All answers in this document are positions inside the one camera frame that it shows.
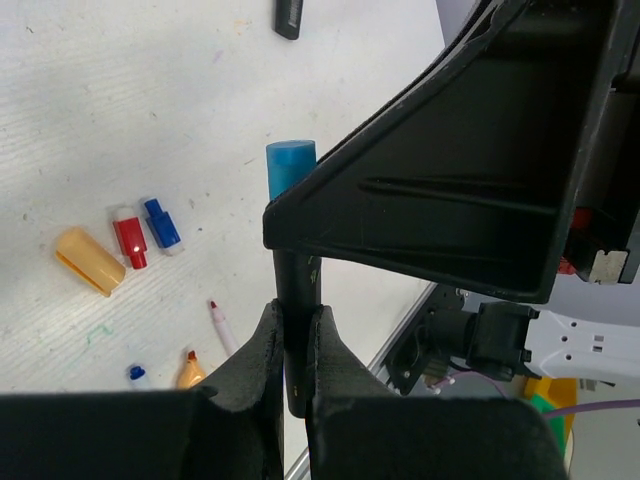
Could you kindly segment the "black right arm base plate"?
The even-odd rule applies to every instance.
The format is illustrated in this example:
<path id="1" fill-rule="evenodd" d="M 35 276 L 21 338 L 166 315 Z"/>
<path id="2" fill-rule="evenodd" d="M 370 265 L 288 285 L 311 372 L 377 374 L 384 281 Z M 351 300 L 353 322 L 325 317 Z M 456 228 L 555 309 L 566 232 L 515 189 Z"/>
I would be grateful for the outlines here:
<path id="1" fill-rule="evenodd" d="M 463 309 L 467 293 L 437 284 L 417 303 L 384 357 L 390 384 L 406 396 L 427 373 L 441 379 L 452 358 L 465 359 L 475 314 Z"/>

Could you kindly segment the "orange highlighter pen body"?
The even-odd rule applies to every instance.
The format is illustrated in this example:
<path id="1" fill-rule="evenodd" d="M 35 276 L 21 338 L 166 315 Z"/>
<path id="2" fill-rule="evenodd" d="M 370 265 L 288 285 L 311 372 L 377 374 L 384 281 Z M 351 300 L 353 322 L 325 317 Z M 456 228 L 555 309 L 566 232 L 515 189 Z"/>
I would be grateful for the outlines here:
<path id="1" fill-rule="evenodd" d="M 185 353 L 182 369 L 176 379 L 178 389 L 189 389 L 201 383 L 207 376 L 202 368 L 195 350 L 188 350 Z"/>

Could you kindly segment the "red thin marker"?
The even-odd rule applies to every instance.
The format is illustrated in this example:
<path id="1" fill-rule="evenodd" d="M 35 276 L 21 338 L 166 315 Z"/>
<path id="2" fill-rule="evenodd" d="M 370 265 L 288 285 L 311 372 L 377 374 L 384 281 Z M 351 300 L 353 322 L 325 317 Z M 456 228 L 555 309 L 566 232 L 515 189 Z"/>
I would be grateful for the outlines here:
<path id="1" fill-rule="evenodd" d="M 228 357 L 233 356 L 239 350 L 239 343 L 228 323 L 225 314 L 217 303 L 213 300 L 209 301 L 209 308 L 214 328 L 218 338 Z"/>

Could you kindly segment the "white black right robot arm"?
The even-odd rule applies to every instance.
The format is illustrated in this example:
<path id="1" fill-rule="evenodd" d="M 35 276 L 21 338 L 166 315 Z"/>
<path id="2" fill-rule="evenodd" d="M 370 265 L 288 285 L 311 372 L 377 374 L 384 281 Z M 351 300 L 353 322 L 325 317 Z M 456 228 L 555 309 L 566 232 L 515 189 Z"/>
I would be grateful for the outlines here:
<path id="1" fill-rule="evenodd" d="M 639 332 L 545 309 L 562 264 L 639 267 L 639 5 L 480 1 L 395 98 L 270 202 L 275 252 L 489 297 L 432 313 L 419 356 L 486 375 L 631 379 Z"/>

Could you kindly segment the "purple capped black highlighter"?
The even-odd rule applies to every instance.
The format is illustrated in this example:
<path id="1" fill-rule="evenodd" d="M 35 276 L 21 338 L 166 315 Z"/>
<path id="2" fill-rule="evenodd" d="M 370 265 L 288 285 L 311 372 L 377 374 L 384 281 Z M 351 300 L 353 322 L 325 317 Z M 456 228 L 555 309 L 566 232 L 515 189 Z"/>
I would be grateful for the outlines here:
<path id="1" fill-rule="evenodd" d="M 274 32 L 286 40 L 297 40 L 300 36 L 302 11 L 303 0 L 276 0 Z"/>

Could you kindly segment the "light blue highlighter cap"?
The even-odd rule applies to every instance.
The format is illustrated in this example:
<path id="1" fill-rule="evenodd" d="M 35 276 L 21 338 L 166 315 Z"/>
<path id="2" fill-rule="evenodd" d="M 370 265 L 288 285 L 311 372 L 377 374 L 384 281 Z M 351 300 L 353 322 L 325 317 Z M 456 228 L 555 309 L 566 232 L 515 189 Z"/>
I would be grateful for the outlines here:
<path id="1" fill-rule="evenodd" d="M 313 140 L 287 140 L 266 146 L 269 199 L 304 179 L 317 165 Z"/>

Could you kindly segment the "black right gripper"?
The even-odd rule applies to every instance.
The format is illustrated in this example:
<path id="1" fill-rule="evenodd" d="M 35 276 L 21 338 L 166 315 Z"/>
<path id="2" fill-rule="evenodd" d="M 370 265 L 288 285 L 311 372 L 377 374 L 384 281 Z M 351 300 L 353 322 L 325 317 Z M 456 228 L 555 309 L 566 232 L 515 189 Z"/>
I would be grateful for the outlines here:
<path id="1" fill-rule="evenodd" d="M 639 269 L 639 4 L 573 1 L 569 71 L 586 94 L 564 196 L 564 257 L 583 281 Z"/>

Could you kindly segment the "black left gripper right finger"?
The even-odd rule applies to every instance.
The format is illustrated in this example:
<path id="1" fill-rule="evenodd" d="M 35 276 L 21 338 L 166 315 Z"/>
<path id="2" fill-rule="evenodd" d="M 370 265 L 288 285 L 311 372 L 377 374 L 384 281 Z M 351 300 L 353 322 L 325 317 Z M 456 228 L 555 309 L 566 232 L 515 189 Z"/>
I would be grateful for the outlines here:
<path id="1" fill-rule="evenodd" d="M 330 307 L 319 308 L 311 329 Z M 329 449 L 314 479 L 565 479 L 550 428 L 518 400 L 438 397 L 376 399 L 328 421 Z"/>

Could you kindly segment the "blue highlighter black body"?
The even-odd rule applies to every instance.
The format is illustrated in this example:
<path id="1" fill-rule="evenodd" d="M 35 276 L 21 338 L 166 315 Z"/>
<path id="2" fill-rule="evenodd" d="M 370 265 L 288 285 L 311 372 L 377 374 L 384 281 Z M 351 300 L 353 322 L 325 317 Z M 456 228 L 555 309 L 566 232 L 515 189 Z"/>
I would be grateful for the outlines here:
<path id="1" fill-rule="evenodd" d="M 273 261 L 277 300 L 283 314 L 288 408 L 294 417 L 304 418 L 308 338 L 312 317 L 321 305 L 322 259 L 275 250 Z"/>

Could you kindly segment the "orange highlighter cap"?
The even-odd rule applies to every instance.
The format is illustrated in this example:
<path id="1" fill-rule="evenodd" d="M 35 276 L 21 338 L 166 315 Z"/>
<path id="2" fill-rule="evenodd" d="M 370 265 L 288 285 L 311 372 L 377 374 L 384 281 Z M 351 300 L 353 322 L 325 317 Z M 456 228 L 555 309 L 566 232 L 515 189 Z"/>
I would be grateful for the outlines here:
<path id="1" fill-rule="evenodd" d="M 126 267 L 80 227 L 59 236 L 55 257 L 104 297 L 110 297 L 125 278 Z"/>

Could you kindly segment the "blue marker cap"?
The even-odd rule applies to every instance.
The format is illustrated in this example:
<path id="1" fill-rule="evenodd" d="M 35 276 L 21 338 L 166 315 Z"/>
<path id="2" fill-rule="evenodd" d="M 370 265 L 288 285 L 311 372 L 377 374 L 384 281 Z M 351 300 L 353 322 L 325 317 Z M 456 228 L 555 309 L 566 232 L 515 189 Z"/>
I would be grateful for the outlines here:
<path id="1" fill-rule="evenodd" d="M 176 256 L 184 251 L 182 239 L 170 216 L 156 198 L 143 201 L 147 213 L 146 222 L 157 246 L 168 256 Z"/>

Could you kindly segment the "blue capped thin marker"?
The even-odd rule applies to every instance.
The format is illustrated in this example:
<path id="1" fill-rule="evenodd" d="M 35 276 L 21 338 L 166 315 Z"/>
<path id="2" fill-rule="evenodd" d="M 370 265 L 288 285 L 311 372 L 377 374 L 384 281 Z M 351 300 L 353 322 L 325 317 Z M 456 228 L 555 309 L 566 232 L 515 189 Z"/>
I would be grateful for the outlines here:
<path id="1" fill-rule="evenodd" d="M 127 369 L 127 378 L 131 387 L 136 391 L 152 389 L 147 371 L 141 365 L 131 365 Z"/>

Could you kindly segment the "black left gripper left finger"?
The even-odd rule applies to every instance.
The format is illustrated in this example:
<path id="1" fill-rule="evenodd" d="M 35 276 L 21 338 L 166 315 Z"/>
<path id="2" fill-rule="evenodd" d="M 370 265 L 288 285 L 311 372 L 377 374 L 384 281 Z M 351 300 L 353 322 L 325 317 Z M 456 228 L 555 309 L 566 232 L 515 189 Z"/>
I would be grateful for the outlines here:
<path id="1" fill-rule="evenodd" d="M 281 479 L 283 326 L 186 390 L 4 395 L 4 479 Z"/>

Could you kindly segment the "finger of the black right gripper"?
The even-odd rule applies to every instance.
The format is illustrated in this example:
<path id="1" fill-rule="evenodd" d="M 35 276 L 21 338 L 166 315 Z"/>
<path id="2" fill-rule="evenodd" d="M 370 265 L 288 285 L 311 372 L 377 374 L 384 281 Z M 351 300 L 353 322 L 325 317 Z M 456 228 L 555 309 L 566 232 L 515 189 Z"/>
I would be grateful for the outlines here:
<path id="1" fill-rule="evenodd" d="M 263 216 L 271 250 L 548 299 L 615 74 L 611 1 L 480 1 Z"/>

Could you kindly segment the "red marker cap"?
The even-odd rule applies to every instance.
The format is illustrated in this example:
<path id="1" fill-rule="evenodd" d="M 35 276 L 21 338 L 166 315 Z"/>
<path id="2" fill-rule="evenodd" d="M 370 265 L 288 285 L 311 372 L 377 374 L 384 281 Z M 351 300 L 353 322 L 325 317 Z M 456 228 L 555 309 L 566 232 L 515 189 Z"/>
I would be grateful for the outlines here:
<path id="1" fill-rule="evenodd" d="M 113 228 L 122 254 L 135 270 L 147 266 L 147 245 L 138 216 L 129 206 L 117 208 L 113 214 Z"/>

